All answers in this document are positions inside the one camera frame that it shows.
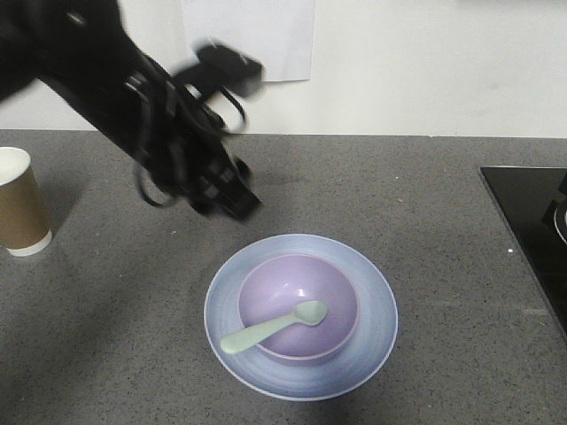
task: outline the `paper cup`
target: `paper cup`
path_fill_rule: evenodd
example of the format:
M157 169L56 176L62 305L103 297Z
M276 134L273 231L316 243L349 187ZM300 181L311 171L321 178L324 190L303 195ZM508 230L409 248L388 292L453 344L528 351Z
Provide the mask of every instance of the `paper cup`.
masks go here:
M29 154L0 147L0 245L11 255L25 257L50 241L50 224Z

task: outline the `spoon bowl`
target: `spoon bowl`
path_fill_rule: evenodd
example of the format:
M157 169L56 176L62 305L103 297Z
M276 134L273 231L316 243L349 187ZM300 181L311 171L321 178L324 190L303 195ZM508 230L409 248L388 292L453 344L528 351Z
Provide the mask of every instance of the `spoon bowl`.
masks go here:
M329 307L316 299L298 303L293 309L295 317L308 326L315 326L321 323L328 311Z

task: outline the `induction cooktop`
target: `induction cooktop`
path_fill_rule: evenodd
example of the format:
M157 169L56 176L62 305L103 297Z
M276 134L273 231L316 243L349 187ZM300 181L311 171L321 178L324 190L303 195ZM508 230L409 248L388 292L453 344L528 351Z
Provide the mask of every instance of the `induction cooktop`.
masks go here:
M567 333L567 168L485 166L481 172Z

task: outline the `purple bowl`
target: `purple bowl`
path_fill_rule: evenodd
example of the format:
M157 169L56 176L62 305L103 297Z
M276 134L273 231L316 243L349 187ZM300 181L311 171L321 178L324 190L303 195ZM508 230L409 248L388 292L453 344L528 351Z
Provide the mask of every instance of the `purple bowl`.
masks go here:
M295 323L259 347L284 363L319 362L339 352L358 321L358 297L345 275L329 261L306 254L275 257L249 273L238 294L245 327L293 311L302 301L319 299L328 307L316 326Z

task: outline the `spoon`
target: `spoon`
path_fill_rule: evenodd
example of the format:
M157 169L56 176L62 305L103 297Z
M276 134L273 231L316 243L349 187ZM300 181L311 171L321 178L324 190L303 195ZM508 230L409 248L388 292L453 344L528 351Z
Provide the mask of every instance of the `spoon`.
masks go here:
M328 311L329 307L316 299L298 303L293 311L285 316L263 321L224 336L221 339L221 348L227 354L243 352L293 323L303 323L308 326L318 325L325 318Z

